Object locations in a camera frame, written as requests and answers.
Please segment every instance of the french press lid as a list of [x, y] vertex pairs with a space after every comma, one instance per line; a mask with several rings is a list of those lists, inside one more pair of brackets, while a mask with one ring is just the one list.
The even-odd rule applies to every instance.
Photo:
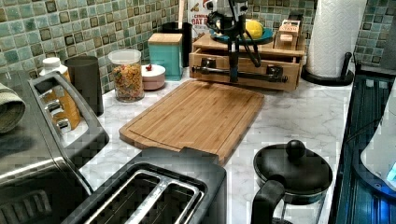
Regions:
[[298, 140], [263, 148], [254, 158], [254, 169], [263, 181], [281, 182], [286, 194], [317, 194], [332, 183], [330, 165]]

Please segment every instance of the white marble countertop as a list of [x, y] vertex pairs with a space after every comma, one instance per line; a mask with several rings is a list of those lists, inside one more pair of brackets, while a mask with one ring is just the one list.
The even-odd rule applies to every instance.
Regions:
[[[110, 140], [80, 169], [93, 189], [97, 189], [140, 152], [140, 149], [120, 140], [119, 129], [189, 79], [188, 76], [188, 70], [185, 69], [181, 81], [166, 82], [163, 89], [148, 91], [143, 100], [135, 103], [118, 102], [114, 91], [104, 95], [105, 113], [99, 117], [99, 120]], [[332, 167], [334, 178], [319, 221], [319, 223], [327, 223], [347, 120], [351, 85], [323, 87], [301, 79], [296, 91], [260, 92], [265, 96], [264, 105], [224, 166], [227, 170], [227, 223], [250, 223], [251, 202], [259, 190], [253, 169], [254, 155], [263, 147], [284, 144], [292, 139], [305, 143], [307, 148], [322, 156]], [[293, 223], [309, 223], [308, 219], [312, 219], [315, 214], [311, 210], [312, 207], [315, 206], [291, 206]]]

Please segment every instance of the toaster oven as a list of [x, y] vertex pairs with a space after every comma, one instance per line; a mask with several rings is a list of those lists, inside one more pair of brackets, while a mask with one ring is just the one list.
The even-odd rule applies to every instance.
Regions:
[[[0, 75], [26, 103], [19, 124], [0, 134], [0, 223], [60, 223], [92, 189], [79, 172], [108, 142], [108, 135], [80, 93], [57, 73], [32, 79], [26, 72]], [[54, 120], [62, 105], [43, 101], [62, 88], [78, 106], [82, 122], [71, 132]]]

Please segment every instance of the black french press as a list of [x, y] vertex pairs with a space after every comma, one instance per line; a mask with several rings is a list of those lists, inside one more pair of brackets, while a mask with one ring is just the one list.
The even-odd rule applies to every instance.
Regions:
[[[284, 220], [287, 204], [318, 203], [315, 223], [332, 183], [330, 165], [298, 140], [271, 145], [254, 157], [254, 169], [261, 186], [253, 200], [251, 224], [291, 223]], [[280, 200], [284, 201], [281, 218], [274, 217]]]

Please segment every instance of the bamboo cutting board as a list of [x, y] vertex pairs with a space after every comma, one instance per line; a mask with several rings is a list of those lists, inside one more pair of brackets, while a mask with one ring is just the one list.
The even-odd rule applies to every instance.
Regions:
[[262, 102], [254, 91], [189, 80], [120, 128], [120, 139], [141, 149], [192, 147], [224, 165]]

